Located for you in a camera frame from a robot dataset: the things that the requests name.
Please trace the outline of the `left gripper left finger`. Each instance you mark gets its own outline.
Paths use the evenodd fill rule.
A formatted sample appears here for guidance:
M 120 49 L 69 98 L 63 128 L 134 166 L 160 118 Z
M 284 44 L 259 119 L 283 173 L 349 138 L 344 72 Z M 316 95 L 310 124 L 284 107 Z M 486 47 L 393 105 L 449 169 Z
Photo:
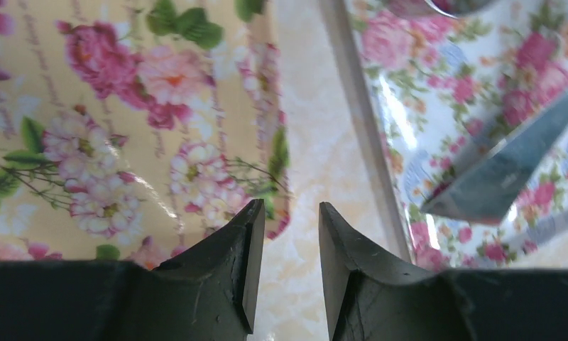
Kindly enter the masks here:
M 245 340 L 265 210 L 147 270 L 130 261 L 0 261 L 0 340 Z

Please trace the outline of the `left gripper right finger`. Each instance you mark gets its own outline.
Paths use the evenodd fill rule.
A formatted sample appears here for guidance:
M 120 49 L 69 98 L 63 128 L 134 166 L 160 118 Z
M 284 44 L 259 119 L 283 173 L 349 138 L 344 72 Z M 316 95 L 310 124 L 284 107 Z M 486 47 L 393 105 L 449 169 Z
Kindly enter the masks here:
M 319 206 L 331 340 L 568 340 L 568 269 L 408 263 Z

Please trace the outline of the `metal scraper with red handle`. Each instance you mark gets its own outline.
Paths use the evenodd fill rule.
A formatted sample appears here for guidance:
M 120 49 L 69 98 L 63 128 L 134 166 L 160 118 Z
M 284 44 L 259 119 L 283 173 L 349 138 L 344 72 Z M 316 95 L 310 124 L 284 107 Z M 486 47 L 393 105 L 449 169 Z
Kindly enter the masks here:
M 568 127 L 568 90 L 501 139 L 483 158 L 433 195 L 426 214 L 498 224 Z

